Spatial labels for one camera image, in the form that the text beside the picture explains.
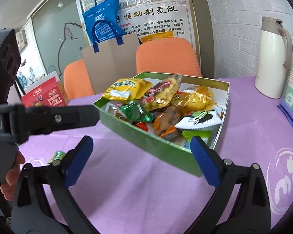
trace purple tablecloth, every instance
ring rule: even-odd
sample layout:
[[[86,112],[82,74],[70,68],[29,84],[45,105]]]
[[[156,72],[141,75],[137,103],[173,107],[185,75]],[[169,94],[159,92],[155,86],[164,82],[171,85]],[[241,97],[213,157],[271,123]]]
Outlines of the purple tablecloth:
[[[254,77],[226,79],[230,101],[216,151],[237,165],[260,164],[270,196],[272,227],[293,201],[293,129],[277,107],[260,94]],[[98,96],[71,101],[91,104]],[[32,136],[20,147],[27,162],[44,165],[56,150],[74,148],[84,135],[94,150],[70,191],[91,223],[106,234],[180,234],[199,215],[214,188],[204,177],[179,170],[125,141],[101,123],[95,127]],[[49,189],[58,220],[63,221]],[[232,193],[221,221],[227,219],[238,193]]]

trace red box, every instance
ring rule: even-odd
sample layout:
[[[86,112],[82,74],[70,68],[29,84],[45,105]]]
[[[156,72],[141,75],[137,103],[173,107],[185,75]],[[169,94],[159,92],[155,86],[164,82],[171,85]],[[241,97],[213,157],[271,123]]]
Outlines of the red box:
[[[25,107],[30,106],[66,106],[68,96],[61,81],[56,82],[55,77],[45,81],[26,95],[22,96]]]

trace green box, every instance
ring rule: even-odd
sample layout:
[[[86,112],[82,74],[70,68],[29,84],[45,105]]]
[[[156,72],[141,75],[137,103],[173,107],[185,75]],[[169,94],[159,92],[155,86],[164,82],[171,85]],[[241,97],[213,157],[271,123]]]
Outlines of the green box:
[[[136,75],[134,78],[143,78],[152,83],[157,83],[172,74],[154,73],[154,72],[142,72]],[[223,117],[225,119],[230,84],[214,79],[207,79],[194,76],[182,76],[180,91],[185,90],[189,86],[201,85],[211,88],[214,92],[214,101],[223,107]],[[194,159],[191,151],[182,146],[178,146],[172,142],[159,138],[155,135],[149,134],[144,130],[135,127],[121,119],[118,119],[109,113],[105,112],[105,105],[109,100],[100,98],[94,105],[100,111],[100,120],[113,132],[117,133],[127,141],[135,144],[139,148],[147,151],[148,153],[156,156],[157,158],[179,168],[188,173],[200,176],[202,174],[196,160]],[[222,129],[222,124],[213,130],[211,137],[208,140],[207,145],[214,149],[219,138]]]

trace thermos handle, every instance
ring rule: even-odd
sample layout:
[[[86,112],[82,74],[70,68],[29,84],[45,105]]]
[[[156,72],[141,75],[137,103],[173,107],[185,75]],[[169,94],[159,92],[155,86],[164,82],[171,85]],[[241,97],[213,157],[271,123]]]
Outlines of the thermos handle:
[[[285,35],[285,38],[287,39],[287,56],[285,58],[284,61],[284,68],[285,69],[290,69],[291,67],[291,62],[293,59],[293,42],[292,42],[292,38],[291,35],[289,34],[289,32],[287,30],[285,30],[284,28],[278,28],[278,31],[282,34]]]

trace orange chair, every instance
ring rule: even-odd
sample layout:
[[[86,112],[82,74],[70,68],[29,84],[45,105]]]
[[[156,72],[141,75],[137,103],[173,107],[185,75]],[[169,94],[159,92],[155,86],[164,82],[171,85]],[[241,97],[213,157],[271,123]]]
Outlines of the orange chair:
[[[136,52],[137,73],[143,71],[202,77],[197,55],[183,38],[151,40]]]
[[[94,95],[84,59],[67,65],[64,69],[64,89],[69,99]]]

